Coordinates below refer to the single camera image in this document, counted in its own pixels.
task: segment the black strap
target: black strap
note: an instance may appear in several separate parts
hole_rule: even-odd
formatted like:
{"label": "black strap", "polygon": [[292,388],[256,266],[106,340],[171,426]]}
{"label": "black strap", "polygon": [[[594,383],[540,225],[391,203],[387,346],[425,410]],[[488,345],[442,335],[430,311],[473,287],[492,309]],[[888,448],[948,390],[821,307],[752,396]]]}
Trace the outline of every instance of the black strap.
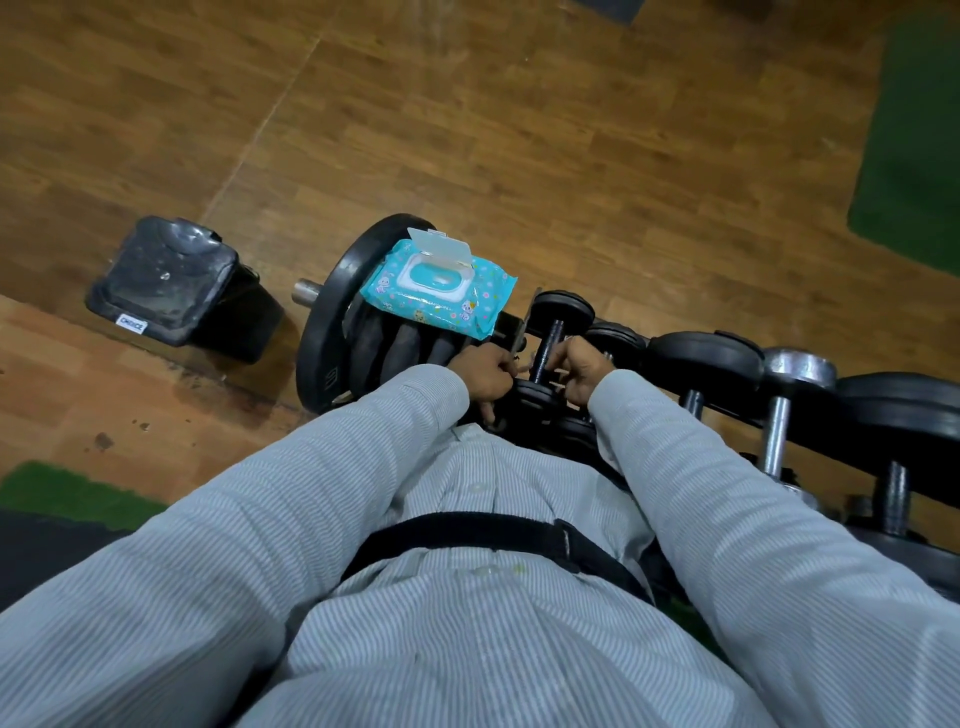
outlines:
{"label": "black strap", "polygon": [[650,603],[647,591],[623,564],[566,521],[542,523],[495,513],[430,513],[376,531],[360,546],[344,580],[411,548],[456,546],[545,556],[568,571],[599,576]]}

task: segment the person's left hand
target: person's left hand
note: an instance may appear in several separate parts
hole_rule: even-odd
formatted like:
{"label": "person's left hand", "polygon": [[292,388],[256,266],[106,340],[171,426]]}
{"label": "person's left hand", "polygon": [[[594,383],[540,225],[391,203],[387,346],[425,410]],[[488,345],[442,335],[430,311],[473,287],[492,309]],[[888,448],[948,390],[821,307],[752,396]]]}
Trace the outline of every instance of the person's left hand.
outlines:
{"label": "person's left hand", "polygon": [[453,357],[446,368],[464,381],[470,401],[480,405],[484,422],[492,425],[492,403],[514,386],[516,362],[510,352],[488,342],[464,349]]}

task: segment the shirt sleeve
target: shirt sleeve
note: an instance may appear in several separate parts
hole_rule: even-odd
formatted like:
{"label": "shirt sleeve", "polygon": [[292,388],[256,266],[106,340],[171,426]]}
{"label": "shirt sleeve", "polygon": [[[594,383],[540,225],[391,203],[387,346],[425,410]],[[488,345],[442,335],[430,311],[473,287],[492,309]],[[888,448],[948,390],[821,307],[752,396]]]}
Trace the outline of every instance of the shirt sleeve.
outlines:
{"label": "shirt sleeve", "polygon": [[25,596],[0,615],[0,724],[215,721],[467,407],[455,374],[414,367]]}
{"label": "shirt sleeve", "polygon": [[693,605],[784,726],[955,724],[960,608],[617,371],[589,402]]}

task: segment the person's right hand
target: person's right hand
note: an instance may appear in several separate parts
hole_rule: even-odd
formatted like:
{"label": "person's right hand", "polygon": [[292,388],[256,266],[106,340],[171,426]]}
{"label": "person's right hand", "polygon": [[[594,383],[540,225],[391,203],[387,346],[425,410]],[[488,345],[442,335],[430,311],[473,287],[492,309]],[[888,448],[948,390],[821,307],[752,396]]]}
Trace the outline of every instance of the person's right hand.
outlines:
{"label": "person's right hand", "polygon": [[553,348],[546,369],[549,372],[557,369],[568,372],[564,377],[567,400],[578,407],[586,407],[597,384],[615,367],[587,339],[571,336]]}

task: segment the label on bin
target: label on bin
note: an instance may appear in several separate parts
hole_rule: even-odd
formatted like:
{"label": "label on bin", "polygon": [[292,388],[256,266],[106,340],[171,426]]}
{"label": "label on bin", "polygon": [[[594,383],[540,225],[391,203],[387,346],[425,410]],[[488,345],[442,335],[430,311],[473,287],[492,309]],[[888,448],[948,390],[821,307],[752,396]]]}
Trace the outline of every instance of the label on bin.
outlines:
{"label": "label on bin", "polygon": [[127,331],[132,331],[133,333],[143,333],[147,330],[146,321],[134,319],[133,316],[128,316],[126,313],[120,314],[116,320],[116,325],[120,328],[125,328]]}

